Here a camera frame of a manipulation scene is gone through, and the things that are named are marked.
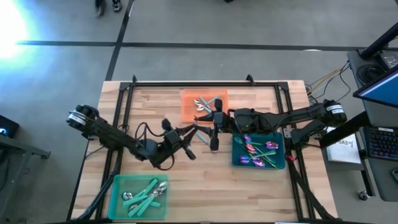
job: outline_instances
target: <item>black keyboard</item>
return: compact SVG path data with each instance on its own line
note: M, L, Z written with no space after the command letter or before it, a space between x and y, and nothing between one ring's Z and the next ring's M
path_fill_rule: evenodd
M369 157L398 161L398 130L390 128L364 128Z

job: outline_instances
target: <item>orange tray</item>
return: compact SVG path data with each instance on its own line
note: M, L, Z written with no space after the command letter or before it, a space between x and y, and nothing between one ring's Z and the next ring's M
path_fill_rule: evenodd
M200 100L200 97L204 97L206 101L210 101L216 95L223 101L223 111L226 113L228 110L228 90L212 89L212 88L201 88L201 89L184 89L182 90L182 106L181 106L181 118L183 122L194 122L194 116L200 117L208 114L206 110L198 111L198 106L193 103L194 100ZM211 102L210 107L214 108L214 101Z

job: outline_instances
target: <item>white paper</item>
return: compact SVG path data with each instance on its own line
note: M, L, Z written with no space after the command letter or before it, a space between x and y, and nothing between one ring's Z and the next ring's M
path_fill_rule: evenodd
M331 146L326 148L328 153L328 160L333 162L350 162L355 164L361 163L359 158L358 146L356 145L355 134L348 136Z

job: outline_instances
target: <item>yellow wire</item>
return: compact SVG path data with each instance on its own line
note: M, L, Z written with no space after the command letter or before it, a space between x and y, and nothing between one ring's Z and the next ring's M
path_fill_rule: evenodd
M332 77L334 74L338 73L342 68L336 69L334 71L332 71L331 73L327 74L324 78L322 78L321 80L319 80L320 82L314 87L312 88L307 94L311 94L314 90L316 90L318 88L318 86L320 86L324 81L326 81L328 78Z

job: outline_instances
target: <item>dark floor stripe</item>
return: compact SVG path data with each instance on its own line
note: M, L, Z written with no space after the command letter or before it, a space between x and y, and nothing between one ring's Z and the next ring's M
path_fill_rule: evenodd
M20 40L16 44L34 46L113 47L116 45L116 42Z
M116 46L113 50L113 54L111 57L111 62L109 63L108 71L106 72L105 81L111 81L113 77L114 69L116 68L116 62L118 62L118 57L120 53L120 48L122 46L122 41L124 38L124 33L126 33L127 24L129 23L130 19L130 11L132 10L132 4L134 0L129 0L129 4L126 6L126 12L124 13L122 26L120 27L118 39L116 41Z
M318 50L348 52L366 47L303 46L303 45L254 45L254 44L181 44L181 43L122 43L122 47L142 47L157 49L239 49L239 50Z

